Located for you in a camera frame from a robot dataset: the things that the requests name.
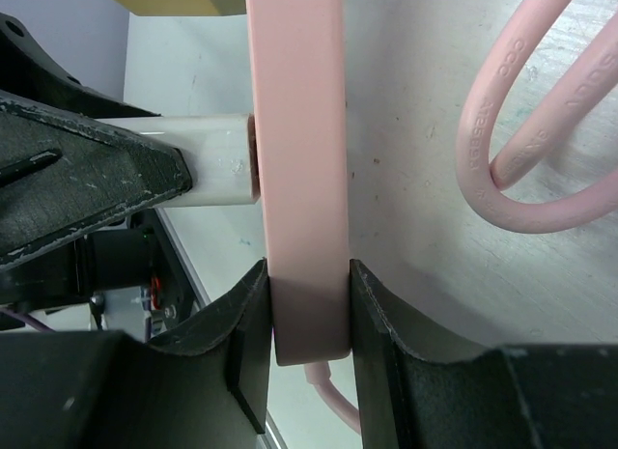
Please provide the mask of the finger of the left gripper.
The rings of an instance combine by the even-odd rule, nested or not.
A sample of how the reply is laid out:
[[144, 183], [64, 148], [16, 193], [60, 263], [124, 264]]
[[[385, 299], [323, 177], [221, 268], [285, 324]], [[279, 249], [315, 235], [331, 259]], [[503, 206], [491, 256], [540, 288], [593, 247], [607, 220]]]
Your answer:
[[1, 268], [187, 192], [175, 148], [44, 104], [1, 97]]
[[81, 84], [42, 49], [17, 18], [8, 14], [1, 15], [1, 90], [93, 119], [154, 115]]

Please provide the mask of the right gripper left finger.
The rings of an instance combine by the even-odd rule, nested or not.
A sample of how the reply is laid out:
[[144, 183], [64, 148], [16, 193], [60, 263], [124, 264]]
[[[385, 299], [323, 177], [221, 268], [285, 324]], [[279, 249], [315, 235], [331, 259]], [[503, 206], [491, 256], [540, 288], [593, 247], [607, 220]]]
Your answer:
[[5, 448], [253, 448], [266, 429], [265, 261], [147, 343], [121, 331], [3, 334]]

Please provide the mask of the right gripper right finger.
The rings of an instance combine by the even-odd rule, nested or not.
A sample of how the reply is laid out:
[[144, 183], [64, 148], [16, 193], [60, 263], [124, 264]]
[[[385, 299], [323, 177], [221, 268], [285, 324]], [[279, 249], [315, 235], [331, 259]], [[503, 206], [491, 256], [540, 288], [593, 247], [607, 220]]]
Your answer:
[[367, 448], [613, 448], [617, 348], [485, 349], [423, 319], [351, 262], [352, 356]]

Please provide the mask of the white Honor charger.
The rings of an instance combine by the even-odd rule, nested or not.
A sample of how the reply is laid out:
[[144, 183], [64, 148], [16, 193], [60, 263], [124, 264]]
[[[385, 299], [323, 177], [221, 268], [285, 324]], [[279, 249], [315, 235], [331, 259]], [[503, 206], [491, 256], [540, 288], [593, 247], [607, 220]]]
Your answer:
[[251, 114], [106, 119], [183, 155], [192, 188], [163, 208], [249, 205], [260, 197], [255, 121]]

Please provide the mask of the pink power strip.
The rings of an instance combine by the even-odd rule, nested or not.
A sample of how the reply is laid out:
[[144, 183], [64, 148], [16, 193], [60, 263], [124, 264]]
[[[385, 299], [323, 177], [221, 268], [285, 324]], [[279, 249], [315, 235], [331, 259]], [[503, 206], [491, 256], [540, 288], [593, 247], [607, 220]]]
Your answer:
[[246, 0], [277, 362], [350, 350], [343, 0]]

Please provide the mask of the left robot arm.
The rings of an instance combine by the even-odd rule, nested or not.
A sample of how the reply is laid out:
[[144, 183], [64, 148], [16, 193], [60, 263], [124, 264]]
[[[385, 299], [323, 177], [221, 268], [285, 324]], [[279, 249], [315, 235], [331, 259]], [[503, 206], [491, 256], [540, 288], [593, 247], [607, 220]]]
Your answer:
[[147, 110], [82, 85], [15, 17], [1, 17], [1, 328], [143, 288], [186, 320], [195, 295], [155, 215], [192, 185], [180, 151], [113, 125]]

